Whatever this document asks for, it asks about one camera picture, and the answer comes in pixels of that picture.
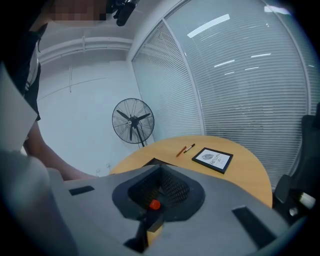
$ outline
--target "fan blade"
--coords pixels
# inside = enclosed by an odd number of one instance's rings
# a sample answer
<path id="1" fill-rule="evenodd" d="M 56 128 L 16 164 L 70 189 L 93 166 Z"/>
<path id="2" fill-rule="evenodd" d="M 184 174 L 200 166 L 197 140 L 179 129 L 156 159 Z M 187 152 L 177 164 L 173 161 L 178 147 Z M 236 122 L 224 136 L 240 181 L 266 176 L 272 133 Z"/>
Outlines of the fan blade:
<path id="1" fill-rule="evenodd" d="M 150 113 L 144 114 L 144 115 L 138 117 L 138 118 L 137 118 L 137 121 L 140 121 L 140 120 L 142 120 L 142 119 L 145 119 L 145 118 L 146 118 L 147 116 L 149 116 L 149 115 L 150 115 Z"/>
<path id="2" fill-rule="evenodd" d="M 133 128 L 132 126 L 130 126 L 130 141 L 132 141 L 132 131 L 133 131 Z"/>
<path id="3" fill-rule="evenodd" d="M 128 117 L 126 114 L 122 113 L 122 112 L 119 111 L 119 110 L 117 110 L 117 112 L 118 112 L 121 116 L 123 116 L 125 119 L 129 120 L 129 117 Z"/>

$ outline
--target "ceiling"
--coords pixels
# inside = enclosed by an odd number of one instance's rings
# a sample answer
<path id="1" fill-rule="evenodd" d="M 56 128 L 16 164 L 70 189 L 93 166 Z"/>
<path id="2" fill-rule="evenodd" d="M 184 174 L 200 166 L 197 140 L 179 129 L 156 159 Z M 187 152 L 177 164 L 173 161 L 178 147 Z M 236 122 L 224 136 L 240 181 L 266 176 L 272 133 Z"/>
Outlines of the ceiling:
<path id="1" fill-rule="evenodd" d="M 83 36 L 86 38 L 115 37 L 132 40 L 139 26 L 161 1 L 162 0 L 140 0 L 123 27 L 117 26 L 116 20 L 113 18 L 95 27 L 68 27 L 59 23 L 50 22 L 39 44 L 39 49 L 41 51 L 63 42 L 81 39 Z"/>

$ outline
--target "black pen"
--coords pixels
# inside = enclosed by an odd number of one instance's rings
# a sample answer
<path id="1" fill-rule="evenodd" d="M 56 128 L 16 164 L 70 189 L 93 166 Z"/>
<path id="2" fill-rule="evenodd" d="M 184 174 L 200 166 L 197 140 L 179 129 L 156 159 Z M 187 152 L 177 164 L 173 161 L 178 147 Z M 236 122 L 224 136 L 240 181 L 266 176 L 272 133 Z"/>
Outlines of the black pen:
<path id="1" fill-rule="evenodd" d="M 190 147 L 188 147 L 187 149 L 186 149 L 186 151 L 184 151 L 183 153 L 186 153 L 187 151 L 189 151 L 190 149 L 192 149 L 194 146 L 195 146 L 196 144 L 192 144 Z"/>

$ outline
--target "red button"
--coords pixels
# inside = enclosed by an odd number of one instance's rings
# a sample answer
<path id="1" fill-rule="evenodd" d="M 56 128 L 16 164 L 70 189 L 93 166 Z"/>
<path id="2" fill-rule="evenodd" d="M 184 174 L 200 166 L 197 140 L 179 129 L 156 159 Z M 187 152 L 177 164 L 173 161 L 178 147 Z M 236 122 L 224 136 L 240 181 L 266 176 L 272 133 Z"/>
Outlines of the red button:
<path id="1" fill-rule="evenodd" d="M 158 210 L 160 208 L 161 204 L 158 200 L 153 199 L 150 203 L 149 207 L 153 210 Z"/>

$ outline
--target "pen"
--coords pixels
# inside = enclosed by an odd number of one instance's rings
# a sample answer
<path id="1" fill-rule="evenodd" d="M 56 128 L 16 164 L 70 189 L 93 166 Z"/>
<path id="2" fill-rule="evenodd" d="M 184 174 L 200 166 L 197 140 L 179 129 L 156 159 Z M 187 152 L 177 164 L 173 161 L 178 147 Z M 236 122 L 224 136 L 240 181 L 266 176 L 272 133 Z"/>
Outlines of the pen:
<path id="1" fill-rule="evenodd" d="M 181 149 L 180 151 L 179 151 L 179 153 L 175 156 L 176 158 L 178 157 L 178 156 L 180 156 L 180 154 L 186 149 L 187 147 L 186 146 L 184 146 L 184 148 L 183 149 Z"/>
<path id="2" fill-rule="evenodd" d="M 187 151 L 189 151 L 190 149 L 192 149 L 196 144 L 192 144 L 190 147 L 187 148 L 186 151 L 184 151 L 183 153 L 186 153 Z"/>

